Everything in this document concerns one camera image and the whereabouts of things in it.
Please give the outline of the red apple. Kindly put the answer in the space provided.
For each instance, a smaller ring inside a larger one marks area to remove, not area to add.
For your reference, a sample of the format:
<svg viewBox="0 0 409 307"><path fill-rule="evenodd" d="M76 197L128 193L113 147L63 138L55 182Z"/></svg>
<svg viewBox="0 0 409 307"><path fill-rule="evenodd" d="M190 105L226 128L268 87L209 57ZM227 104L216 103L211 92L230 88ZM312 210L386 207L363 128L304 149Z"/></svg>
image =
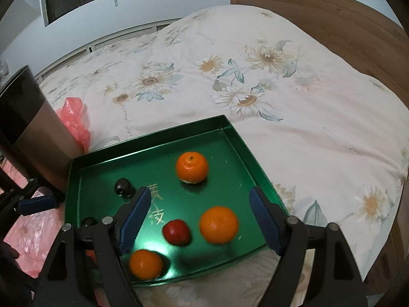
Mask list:
<svg viewBox="0 0 409 307"><path fill-rule="evenodd" d="M93 250L91 250L91 249L87 249L85 252L86 252L87 257L91 260L92 264L93 264L94 266L97 266L97 260L96 260L95 251L93 251Z"/></svg>
<svg viewBox="0 0 409 307"><path fill-rule="evenodd" d="M187 246L191 242L191 232L187 224L180 219L167 222L162 228L165 240L171 245Z"/></svg>

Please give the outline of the orange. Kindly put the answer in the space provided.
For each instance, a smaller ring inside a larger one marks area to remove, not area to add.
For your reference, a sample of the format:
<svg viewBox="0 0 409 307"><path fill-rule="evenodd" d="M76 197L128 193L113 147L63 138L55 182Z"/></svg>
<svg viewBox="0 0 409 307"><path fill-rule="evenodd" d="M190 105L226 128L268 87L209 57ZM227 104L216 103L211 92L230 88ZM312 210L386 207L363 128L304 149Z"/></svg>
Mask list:
<svg viewBox="0 0 409 307"><path fill-rule="evenodd" d="M198 184L207 178L209 164L203 154L185 152L178 157L175 172L180 181L187 184Z"/></svg>
<svg viewBox="0 0 409 307"><path fill-rule="evenodd" d="M210 244L229 243L237 235L238 229L236 214L225 206L214 206L206 210L199 219L200 233Z"/></svg>
<svg viewBox="0 0 409 307"><path fill-rule="evenodd" d="M153 280L162 273L163 261L159 254L154 251L139 249L129 258L128 267L138 279Z"/></svg>

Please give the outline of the dark plum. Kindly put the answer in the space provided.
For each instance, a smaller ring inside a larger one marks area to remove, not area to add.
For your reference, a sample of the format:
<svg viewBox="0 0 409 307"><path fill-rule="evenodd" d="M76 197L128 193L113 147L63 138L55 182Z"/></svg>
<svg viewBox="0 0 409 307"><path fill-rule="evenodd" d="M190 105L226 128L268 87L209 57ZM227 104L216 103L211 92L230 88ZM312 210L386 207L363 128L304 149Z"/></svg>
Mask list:
<svg viewBox="0 0 409 307"><path fill-rule="evenodd" d="M129 180L120 178L114 185L114 192L122 198L131 198L136 193L136 190Z"/></svg>
<svg viewBox="0 0 409 307"><path fill-rule="evenodd" d="M81 228L91 227L97 223L97 220L93 217L83 218L81 221Z"/></svg>

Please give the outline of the pink plastic sheet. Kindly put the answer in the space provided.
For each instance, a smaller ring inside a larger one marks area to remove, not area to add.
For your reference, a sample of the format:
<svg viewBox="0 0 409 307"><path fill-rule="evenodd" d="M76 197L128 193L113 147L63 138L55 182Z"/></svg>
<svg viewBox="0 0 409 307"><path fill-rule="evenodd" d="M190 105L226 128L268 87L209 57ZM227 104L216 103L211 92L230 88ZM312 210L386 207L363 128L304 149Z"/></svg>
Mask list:
<svg viewBox="0 0 409 307"><path fill-rule="evenodd" d="M56 114L87 152L91 132L86 104L78 97L68 97ZM6 234L5 242L18 252L17 264L21 270L36 278L62 226L63 208L48 189L35 191L30 200L18 202L18 205L23 206L23 213Z"/></svg>

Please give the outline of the green tray box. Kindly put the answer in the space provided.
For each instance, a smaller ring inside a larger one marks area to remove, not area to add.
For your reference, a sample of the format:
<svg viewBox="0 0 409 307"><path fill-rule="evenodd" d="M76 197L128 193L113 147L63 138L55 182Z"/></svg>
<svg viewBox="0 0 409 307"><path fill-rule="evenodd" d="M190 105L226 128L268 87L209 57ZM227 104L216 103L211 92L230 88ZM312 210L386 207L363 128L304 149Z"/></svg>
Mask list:
<svg viewBox="0 0 409 307"><path fill-rule="evenodd" d="M175 172L185 152L203 154L209 164L207 178L198 184L180 181ZM134 287L159 286L192 279L232 265L265 245L249 206L249 192L260 187L269 201L281 198L245 142L223 115L178 125L109 146L78 157L71 165L66 190L65 220L80 227L86 217L101 220L114 215L125 200L114 184L126 178L147 187L152 202L133 244L133 250L155 251L164 259L163 274L152 281L131 279ZM226 206L237 216L239 230L223 245L208 243L200 233L201 215L214 206ZM175 219L190 229L187 246L168 243L163 226Z"/></svg>

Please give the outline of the floral bed quilt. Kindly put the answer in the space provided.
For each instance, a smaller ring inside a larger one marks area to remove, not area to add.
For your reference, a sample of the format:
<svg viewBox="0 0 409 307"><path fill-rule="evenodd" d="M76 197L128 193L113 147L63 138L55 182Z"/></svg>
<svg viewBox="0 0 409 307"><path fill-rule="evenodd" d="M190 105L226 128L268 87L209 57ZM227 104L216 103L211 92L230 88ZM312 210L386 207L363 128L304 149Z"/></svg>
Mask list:
<svg viewBox="0 0 409 307"><path fill-rule="evenodd" d="M387 240L408 175L408 108L270 11L204 9L40 87L54 108L83 100L93 149L224 114L292 215L340 225L362 275Z"/></svg>

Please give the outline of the wooden headboard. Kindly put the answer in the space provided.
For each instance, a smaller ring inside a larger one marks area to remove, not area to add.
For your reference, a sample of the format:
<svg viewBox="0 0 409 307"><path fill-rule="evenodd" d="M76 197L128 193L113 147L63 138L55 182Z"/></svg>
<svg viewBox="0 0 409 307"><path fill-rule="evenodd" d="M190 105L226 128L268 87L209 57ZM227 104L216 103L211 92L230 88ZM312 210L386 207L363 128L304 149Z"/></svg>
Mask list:
<svg viewBox="0 0 409 307"><path fill-rule="evenodd" d="M408 35L356 0L230 0L270 10L294 23L353 68L408 102Z"/></svg>

